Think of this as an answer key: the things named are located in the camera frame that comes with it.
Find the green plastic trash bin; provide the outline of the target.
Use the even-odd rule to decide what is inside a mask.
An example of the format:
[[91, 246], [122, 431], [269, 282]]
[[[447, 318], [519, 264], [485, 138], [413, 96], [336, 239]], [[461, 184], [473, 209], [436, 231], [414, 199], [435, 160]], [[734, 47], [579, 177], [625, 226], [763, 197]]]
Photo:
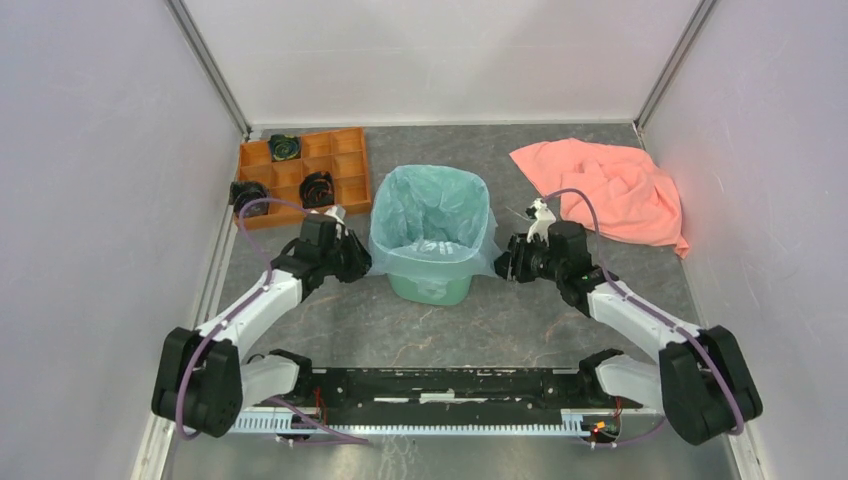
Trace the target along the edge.
[[428, 279], [388, 274], [387, 278], [394, 293], [402, 299], [435, 306], [454, 306], [467, 297], [473, 276]]

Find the light blue plastic trash bag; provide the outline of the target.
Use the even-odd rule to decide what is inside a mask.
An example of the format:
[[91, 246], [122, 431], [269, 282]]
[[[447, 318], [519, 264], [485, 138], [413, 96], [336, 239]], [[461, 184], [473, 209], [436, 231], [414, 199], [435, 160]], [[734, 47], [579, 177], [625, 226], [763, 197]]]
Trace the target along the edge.
[[370, 219], [372, 275], [421, 280], [495, 275], [501, 255], [486, 182], [437, 165], [393, 169], [380, 184]]

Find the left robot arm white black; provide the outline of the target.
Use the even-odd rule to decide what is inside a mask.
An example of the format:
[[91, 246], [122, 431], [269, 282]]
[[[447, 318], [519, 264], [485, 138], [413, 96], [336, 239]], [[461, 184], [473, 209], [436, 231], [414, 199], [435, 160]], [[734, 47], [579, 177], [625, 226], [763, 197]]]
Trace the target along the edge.
[[190, 440], [223, 436], [242, 410], [264, 401], [306, 405], [315, 390], [309, 358], [276, 349], [251, 361], [249, 350], [326, 278], [352, 283], [370, 268], [371, 257], [345, 224], [342, 208], [308, 213], [298, 237], [234, 304], [194, 330], [177, 327], [166, 336], [153, 414], [173, 421], [177, 434]]

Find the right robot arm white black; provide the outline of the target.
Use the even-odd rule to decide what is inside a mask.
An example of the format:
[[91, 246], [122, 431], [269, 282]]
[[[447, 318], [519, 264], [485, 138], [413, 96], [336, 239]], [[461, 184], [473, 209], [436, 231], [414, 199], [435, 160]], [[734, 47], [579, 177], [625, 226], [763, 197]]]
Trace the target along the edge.
[[617, 351], [590, 357], [588, 374], [577, 382], [585, 405], [633, 400], [660, 412], [691, 445], [739, 435], [762, 415], [762, 399], [733, 333], [685, 322], [637, 295], [592, 257], [582, 225], [556, 221], [545, 236], [537, 230], [515, 234], [494, 269], [518, 283], [553, 282], [566, 304], [650, 357], [648, 363]]

